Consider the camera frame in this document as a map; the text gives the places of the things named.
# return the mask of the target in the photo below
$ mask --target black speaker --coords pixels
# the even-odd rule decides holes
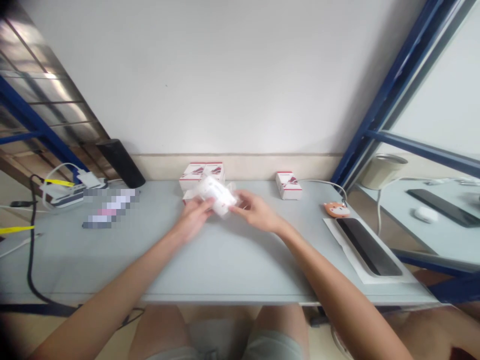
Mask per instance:
[[[145,178],[118,139],[99,142],[96,147],[130,189],[145,184]]]

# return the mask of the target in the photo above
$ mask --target white box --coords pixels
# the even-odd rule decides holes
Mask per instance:
[[[225,183],[225,169],[223,162],[207,162],[203,172],[204,174],[213,176],[221,184]]]
[[[187,205],[188,202],[190,202],[194,197],[195,197],[195,191],[194,190],[187,190],[185,191],[185,194],[183,194],[183,204]]]
[[[300,200],[302,198],[302,188],[293,172],[277,171],[276,185],[283,200]]]
[[[180,187],[185,192],[187,190],[195,188],[198,184],[200,179],[202,178],[202,174],[205,169],[204,162],[191,162],[183,172],[182,176],[180,177]]]

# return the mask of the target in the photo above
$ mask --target baseboard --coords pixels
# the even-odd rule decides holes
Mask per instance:
[[[222,161],[227,180],[273,180],[277,171],[293,171],[298,179],[329,180],[339,154],[132,155],[147,180],[177,180],[190,162]]]

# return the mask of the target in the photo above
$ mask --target black cable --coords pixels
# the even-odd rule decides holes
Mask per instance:
[[[35,195],[35,183],[34,183],[34,177],[37,177],[42,183],[44,182],[44,179],[42,179],[40,176],[33,174],[28,178],[29,185],[30,185],[30,191],[31,191],[31,200],[32,200],[32,212],[31,212],[31,218],[30,218],[30,226],[34,227],[35,226],[35,215],[37,214],[37,198]],[[42,300],[44,303],[47,303],[49,305],[55,306],[61,313],[67,314],[67,316],[73,314],[75,311],[77,311],[81,305],[78,307],[74,306],[69,306],[65,304],[61,304],[59,302],[53,301],[52,299],[42,295],[40,291],[37,290],[37,288],[34,285],[33,279],[32,279],[32,269],[34,265],[34,253],[35,253],[35,228],[32,228],[30,230],[30,254],[28,256],[28,269],[26,272],[26,281],[28,283],[28,287],[30,288],[30,291],[40,300]],[[144,313],[144,309],[141,307],[134,307],[133,310],[141,310],[141,313],[137,315],[136,317],[129,319],[130,316],[127,316],[125,320],[123,321],[122,325],[117,329],[121,329],[128,324],[131,324],[135,320],[137,320],[139,317],[141,317]]]
[[[37,214],[37,198],[35,196],[35,184],[34,184],[34,177],[37,177],[41,182],[44,181],[40,176],[33,174],[28,178],[29,184],[30,184],[30,191],[31,191],[31,200],[32,200],[32,212],[31,212],[31,218],[30,218],[30,226],[34,227],[35,226],[35,215]],[[65,310],[65,311],[75,311],[77,310],[76,307],[73,306],[68,306],[64,305],[61,303],[58,303],[56,301],[53,301],[52,299],[43,296],[40,291],[37,290],[37,288],[34,285],[34,282],[32,280],[32,268],[34,265],[34,252],[35,252],[35,228],[32,228],[30,230],[30,254],[28,256],[28,270],[26,272],[26,282],[28,283],[28,287],[30,288],[30,291],[40,300],[42,300],[44,303],[51,304],[51,305],[56,305],[59,308]]]

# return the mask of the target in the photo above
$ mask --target phone screen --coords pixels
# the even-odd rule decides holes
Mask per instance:
[[[352,217],[342,217],[337,218],[336,222],[374,274],[379,276],[402,275],[402,270],[360,221]]]
[[[425,189],[410,189],[407,194],[466,228],[480,227],[480,219]]]

